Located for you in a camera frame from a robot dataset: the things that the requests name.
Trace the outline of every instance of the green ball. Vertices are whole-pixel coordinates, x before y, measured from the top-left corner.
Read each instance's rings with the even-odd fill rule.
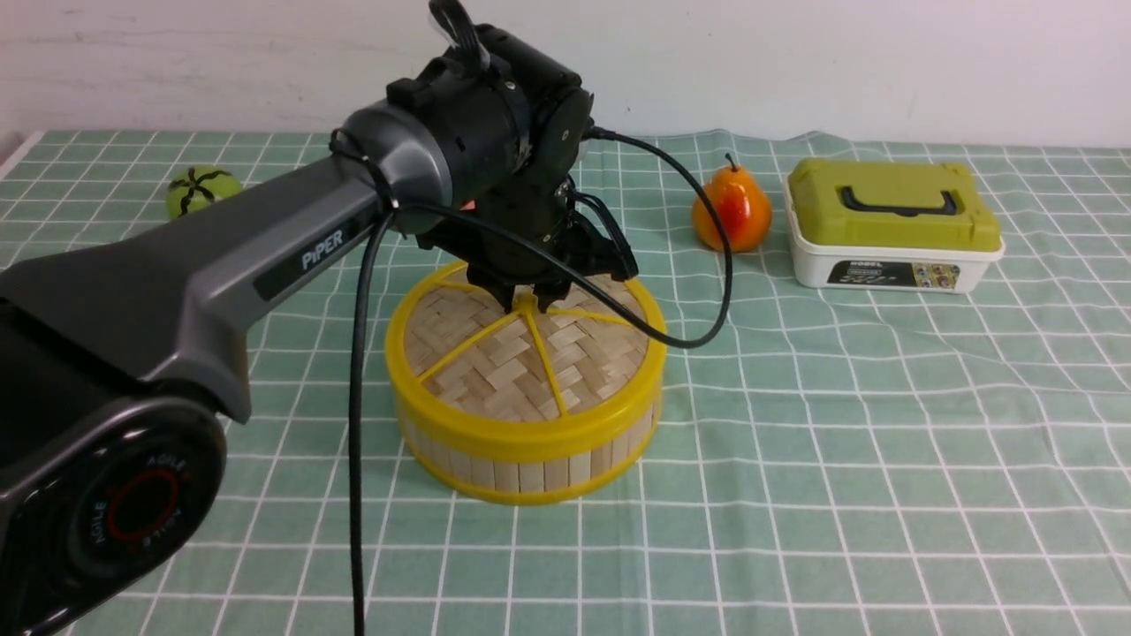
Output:
[[[169,183],[165,207],[170,218],[179,218],[243,191],[232,173],[215,165],[193,165]]]

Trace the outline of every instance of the table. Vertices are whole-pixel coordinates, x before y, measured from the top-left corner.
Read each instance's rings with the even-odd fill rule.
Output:
[[[0,180],[0,267],[166,222],[174,167],[261,182],[326,134],[51,131]],[[406,455],[383,329],[447,261],[378,256],[364,423],[372,634],[1125,634],[1131,620],[1131,151],[662,138],[700,178],[749,167],[777,210],[735,260],[731,319],[671,351],[645,457],[568,504],[455,497]],[[1004,259],[970,296],[793,278],[780,179],[804,156],[959,161]],[[692,192],[634,148],[575,172],[637,251],[671,330],[702,333],[720,259]],[[205,526],[74,635],[349,631],[345,397],[360,251],[252,330],[254,418]]]

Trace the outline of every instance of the box label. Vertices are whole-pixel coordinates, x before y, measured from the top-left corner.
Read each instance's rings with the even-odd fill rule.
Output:
[[[946,263],[841,260],[832,266],[829,283],[951,290],[958,284],[959,273],[957,265]]]

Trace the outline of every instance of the green box lid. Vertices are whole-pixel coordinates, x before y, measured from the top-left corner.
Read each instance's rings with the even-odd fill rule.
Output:
[[[958,163],[802,160],[788,180],[802,235],[820,246],[993,252],[1001,227]]]

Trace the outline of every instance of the white wall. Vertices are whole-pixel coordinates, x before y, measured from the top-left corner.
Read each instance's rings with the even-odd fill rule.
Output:
[[[1128,0],[464,2],[579,71],[625,132],[1131,146]],[[0,129],[328,130],[442,51],[428,16],[0,0]]]

